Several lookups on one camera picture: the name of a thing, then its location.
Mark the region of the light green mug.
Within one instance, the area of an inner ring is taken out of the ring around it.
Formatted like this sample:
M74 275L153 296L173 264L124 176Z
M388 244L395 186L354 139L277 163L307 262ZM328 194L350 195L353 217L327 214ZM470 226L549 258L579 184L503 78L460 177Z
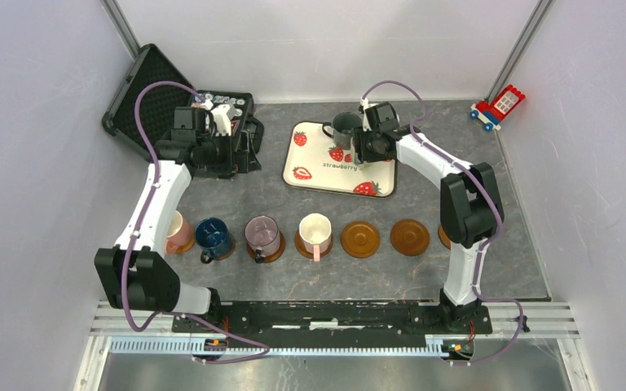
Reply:
M352 162L360 169L364 169L366 162L364 159L364 139L361 134L354 133L351 138L351 157Z

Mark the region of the white strawberry print tray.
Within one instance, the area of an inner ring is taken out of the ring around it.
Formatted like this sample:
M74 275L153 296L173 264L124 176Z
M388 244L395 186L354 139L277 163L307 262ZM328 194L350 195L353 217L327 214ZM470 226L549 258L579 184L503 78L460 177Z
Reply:
M396 190L397 172L393 160L356 165L351 151L324 132L323 123L302 121L293 127L282 178L304 190L387 198Z

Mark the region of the dark blue mug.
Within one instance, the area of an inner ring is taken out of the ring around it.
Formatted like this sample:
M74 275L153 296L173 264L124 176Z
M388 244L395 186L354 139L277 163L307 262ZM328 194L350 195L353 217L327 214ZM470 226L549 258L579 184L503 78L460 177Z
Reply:
M209 217L200 221L194 232L196 244L201 248L200 261L210 264L207 257L219 257L230 247L231 233L226 223L216 217Z

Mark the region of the lilac mug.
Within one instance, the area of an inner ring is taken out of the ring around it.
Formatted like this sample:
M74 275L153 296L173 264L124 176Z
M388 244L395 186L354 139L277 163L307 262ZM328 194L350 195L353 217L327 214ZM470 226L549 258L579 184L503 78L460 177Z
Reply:
M276 258L282 245L282 235L277 222L267 215L253 217L245 227L248 250L257 264Z

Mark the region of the brown grooved wooden coaster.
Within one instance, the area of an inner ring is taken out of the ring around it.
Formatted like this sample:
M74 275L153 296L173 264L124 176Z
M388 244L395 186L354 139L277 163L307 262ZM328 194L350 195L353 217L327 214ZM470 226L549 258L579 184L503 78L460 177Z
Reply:
M296 231L295 236L294 236L294 244L295 247L297 249L297 251L304 256L305 258L308 259L313 259L314 258L314 253L309 252L306 250L306 246L304 241L302 240L302 237L299 234L299 231ZM326 242L324 243L324 245L321 247L320 250L320 258L326 257L331 249L333 247L333 239L332 237L329 237Z
M247 252L256 264L272 263L284 254L286 240L281 231L276 234L273 231L259 231L256 239L256 244L246 243Z
M347 224L341 233L340 241L344 251L354 258L371 257L377 252L381 238L377 228L363 221Z
M402 219L391 228L390 243L397 252L415 257L424 253L430 246L430 233L421 222Z
M439 225L438 227L438 237L439 237L439 241L440 243L446 248L446 249L450 249L451 248L451 240L447 237L447 234L445 232L445 230L443 229L442 225Z

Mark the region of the pale pink white mug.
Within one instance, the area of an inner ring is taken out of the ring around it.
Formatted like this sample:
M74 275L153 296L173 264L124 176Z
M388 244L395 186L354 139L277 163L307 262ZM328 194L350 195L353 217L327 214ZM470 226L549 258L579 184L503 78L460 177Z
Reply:
M332 224L323 214L311 213L299 222L298 237L312 260L319 262L332 246Z

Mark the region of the dark walnut coaster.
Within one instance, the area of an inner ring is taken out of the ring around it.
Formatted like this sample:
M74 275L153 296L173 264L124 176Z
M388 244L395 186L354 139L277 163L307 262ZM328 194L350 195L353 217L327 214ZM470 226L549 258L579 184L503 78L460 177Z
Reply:
M230 237L230 247L224 254L222 254L219 257L209 256L207 257L207 259L209 261L221 261L221 260L227 259L233 254L233 252L235 251L235 248L236 248L236 240L234 239L234 236L232 235Z

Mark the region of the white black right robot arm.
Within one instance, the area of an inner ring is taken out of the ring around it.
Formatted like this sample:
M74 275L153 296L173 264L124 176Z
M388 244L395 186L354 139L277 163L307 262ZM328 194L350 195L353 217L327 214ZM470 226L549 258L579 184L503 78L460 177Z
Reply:
M401 125L388 102L361 99L359 111L362 124L352 130L356 164L395 160L439 189L440 226L451 244L438 320L444 330L459 332L477 317L483 303L479 295L483 260L504 220L493 168L458 159L413 125Z

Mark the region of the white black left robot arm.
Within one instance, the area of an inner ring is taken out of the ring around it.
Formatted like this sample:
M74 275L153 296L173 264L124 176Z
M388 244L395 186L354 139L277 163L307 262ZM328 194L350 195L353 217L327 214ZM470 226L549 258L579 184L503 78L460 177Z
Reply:
M144 183L128 225L111 248L95 254L94 265L110 305L119 310L189 313L204 332L223 323L223 309L209 288L181 282L166 262L172 226L194 234L179 219L177 207L194 176L229 178L260 169L256 159L263 124L229 104L211 110L178 107L173 125L152 145Z

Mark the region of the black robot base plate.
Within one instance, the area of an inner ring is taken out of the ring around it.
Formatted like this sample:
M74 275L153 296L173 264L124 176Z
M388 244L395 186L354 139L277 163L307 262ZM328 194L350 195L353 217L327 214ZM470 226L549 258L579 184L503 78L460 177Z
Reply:
M204 320L272 348L422 347L426 336L492 333L486 306L435 301L232 301Z

